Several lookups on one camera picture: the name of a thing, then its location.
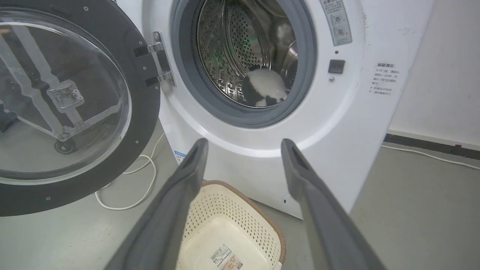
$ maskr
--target control panel label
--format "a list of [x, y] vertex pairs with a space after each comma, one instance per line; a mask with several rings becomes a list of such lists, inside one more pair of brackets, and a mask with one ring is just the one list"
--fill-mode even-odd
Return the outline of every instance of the control panel label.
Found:
[[352, 42], [350, 24], [342, 0], [320, 0], [330, 25], [333, 44], [335, 46]]

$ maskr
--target blue sticker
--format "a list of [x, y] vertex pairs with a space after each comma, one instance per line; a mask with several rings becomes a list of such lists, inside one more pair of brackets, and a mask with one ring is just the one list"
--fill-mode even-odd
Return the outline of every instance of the blue sticker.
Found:
[[180, 153], [178, 151], [174, 151], [174, 152], [175, 152], [175, 158], [177, 159], [177, 162], [180, 165], [180, 163], [183, 161], [183, 159], [186, 157], [186, 155], [183, 154], [183, 153]]

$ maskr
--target basket label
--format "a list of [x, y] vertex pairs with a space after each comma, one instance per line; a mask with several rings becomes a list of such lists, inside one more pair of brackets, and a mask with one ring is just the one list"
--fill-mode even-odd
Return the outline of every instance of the basket label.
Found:
[[221, 245], [210, 259], [220, 270], [240, 269], [243, 266], [237, 255], [226, 244]]

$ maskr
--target warning label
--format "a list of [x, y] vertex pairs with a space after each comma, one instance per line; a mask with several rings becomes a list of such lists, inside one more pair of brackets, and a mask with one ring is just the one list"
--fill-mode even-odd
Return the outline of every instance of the warning label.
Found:
[[180, 165], [180, 163], [183, 161], [183, 159], [185, 158], [185, 154], [183, 153], [180, 153], [178, 151], [174, 151], [175, 152], [175, 158], [177, 159], [177, 162], [178, 164]]
[[210, 259], [219, 270], [240, 269], [243, 266], [237, 255], [226, 244], [219, 247]]
[[394, 64], [377, 63], [369, 92], [376, 95], [391, 96], [395, 92], [400, 71]]

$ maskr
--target perforated basket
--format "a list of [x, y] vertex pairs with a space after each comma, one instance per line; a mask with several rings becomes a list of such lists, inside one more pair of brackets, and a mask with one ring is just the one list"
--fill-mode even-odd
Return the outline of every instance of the perforated basket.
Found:
[[279, 270], [285, 254], [282, 232], [255, 203], [205, 181], [190, 204], [177, 270]]

